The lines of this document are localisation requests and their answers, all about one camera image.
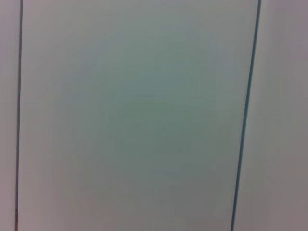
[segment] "light gray wall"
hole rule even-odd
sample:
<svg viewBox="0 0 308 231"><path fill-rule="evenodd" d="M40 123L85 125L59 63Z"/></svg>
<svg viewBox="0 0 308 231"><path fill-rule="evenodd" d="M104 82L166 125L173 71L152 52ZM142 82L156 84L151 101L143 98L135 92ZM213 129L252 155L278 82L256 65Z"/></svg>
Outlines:
<svg viewBox="0 0 308 231"><path fill-rule="evenodd" d="M262 0L235 231L308 230L307 9Z"/></svg>
<svg viewBox="0 0 308 231"><path fill-rule="evenodd" d="M19 0L0 1L0 230L14 229Z"/></svg>
<svg viewBox="0 0 308 231"><path fill-rule="evenodd" d="M257 0L27 0L20 231L229 231Z"/></svg>

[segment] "vertical gap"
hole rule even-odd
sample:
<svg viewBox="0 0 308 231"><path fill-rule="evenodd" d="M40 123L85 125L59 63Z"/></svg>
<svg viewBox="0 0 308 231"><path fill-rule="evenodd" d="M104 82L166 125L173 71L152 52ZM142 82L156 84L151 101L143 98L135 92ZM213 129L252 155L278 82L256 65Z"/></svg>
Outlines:
<svg viewBox="0 0 308 231"><path fill-rule="evenodd" d="M254 61L255 61L255 53L256 53L256 43L257 43L260 9L261 9L261 0L258 0L255 35L254 35L254 42L253 42L252 54L251 54L251 60L250 60L250 70L249 70L248 86L247 86L245 109L244 109L244 119L243 119L242 134L241 134L240 155L239 155L239 162L238 162L237 174L236 174L236 184L235 184L235 193L234 193L234 202L233 202L233 210L232 210L232 220L231 220L231 231L234 230L237 196L238 196L238 191L239 191L242 156L243 156L244 139L245 139L245 129L246 129L248 104L249 104L249 94L250 94L251 78L252 78L252 73L254 69Z"/></svg>
<svg viewBox="0 0 308 231"><path fill-rule="evenodd" d="M21 83L21 48L23 32L23 0L20 0L19 12L19 51L18 51L18 90L17 90L17 141L16 141L16 182L15 182L15 231L18 230L18 183L19 183L19 130L20 130L20 83Z"/></svg>

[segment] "white panel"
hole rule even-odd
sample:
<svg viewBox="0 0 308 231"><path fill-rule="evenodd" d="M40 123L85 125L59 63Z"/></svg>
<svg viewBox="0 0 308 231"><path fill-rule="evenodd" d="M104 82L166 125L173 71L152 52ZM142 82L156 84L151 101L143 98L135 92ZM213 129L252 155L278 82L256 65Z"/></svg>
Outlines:
<svg viewBox="0 0 308 231"><path fill-rule="evenodd" d="M308 230L307 9L262 0L235 231Z"/></svg>
<svg viewBox="0 0 308 231"><path fill-rule="evenodd" d="M0 1L0 230L14 230L19 0Z"/></svg>
<svg viewBox="0 0 308 231"><path fill-rule="evenodd" d="M20 231L229 231L257 0L24 2Z"/></svg>

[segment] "white partition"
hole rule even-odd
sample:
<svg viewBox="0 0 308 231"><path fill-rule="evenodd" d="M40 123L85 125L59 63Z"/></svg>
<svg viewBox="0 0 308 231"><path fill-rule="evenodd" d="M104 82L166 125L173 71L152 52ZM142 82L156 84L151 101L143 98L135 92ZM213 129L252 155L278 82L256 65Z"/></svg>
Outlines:
<svg viewBox="0 0 308 231"><path fill-rule="evenodd" d="M14 230L19 0L0 1L0 230Z"/></svg>
<svg viewBox="0 0 308 231"><path fill-rule="evenodd" d="M308 230L307 9L262 0L234 231Z"/></svg>
<svg viewBox="0 0 308 231"><path fill-rule="evenodd" d="M27 0L20 231L228 231L257 0Z"/></svg>

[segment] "white door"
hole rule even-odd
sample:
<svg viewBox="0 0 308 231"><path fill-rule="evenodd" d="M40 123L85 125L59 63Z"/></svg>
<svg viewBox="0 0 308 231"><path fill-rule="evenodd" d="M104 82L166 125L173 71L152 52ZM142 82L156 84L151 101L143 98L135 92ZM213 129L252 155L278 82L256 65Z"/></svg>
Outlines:
<svg viewBox="0 0 308 231"><path fill-rule="evenodd" d="M25 0L20 231L228 231L257 0Z"/></svg>

